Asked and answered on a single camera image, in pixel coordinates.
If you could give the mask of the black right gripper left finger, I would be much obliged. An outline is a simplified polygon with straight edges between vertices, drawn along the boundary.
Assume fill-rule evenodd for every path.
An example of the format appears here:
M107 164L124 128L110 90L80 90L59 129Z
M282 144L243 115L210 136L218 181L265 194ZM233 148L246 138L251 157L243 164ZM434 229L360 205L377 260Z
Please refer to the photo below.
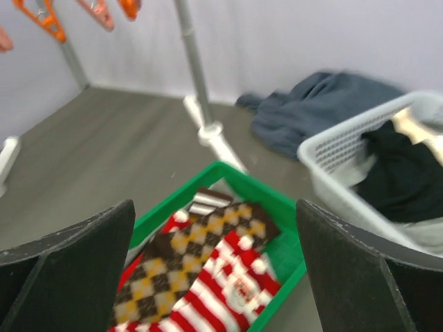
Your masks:
M123 201L1 251L2 331L106 331L135 222Z

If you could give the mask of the red white striped sock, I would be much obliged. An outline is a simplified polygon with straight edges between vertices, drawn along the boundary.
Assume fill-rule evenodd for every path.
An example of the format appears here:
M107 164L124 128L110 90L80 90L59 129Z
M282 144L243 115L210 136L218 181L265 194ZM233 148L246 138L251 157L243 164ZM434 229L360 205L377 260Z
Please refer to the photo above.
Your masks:
M112 331L247 331L280 290L253 238L228 233L190 290L159 322L126 320Z

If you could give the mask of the pink round clip hanger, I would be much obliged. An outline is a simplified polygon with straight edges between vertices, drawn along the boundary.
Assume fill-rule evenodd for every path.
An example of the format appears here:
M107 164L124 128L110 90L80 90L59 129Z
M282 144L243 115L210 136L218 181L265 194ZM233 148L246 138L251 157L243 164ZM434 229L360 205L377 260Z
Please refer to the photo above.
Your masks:
M115 28L114 18L111 15L106 1L76 1L80 7L103 29L112 31ZM67 43L66 33L62 27L61 21L55 13L53 1L42 1L36 12L33 12L25 1L12 1L13 6L22 12L33 23L37 24L42 30L48 33L60 44ZM123 10L126 18L134 21L141 9L140 0L120 0L119 6Z

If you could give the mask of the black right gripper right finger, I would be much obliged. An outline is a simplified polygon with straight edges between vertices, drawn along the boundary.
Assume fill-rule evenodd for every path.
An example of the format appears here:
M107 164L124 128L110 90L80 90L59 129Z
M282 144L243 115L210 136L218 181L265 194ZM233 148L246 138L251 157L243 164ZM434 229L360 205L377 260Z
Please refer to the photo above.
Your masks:
M442 258L302 199L296 224L324 331L442 330Z

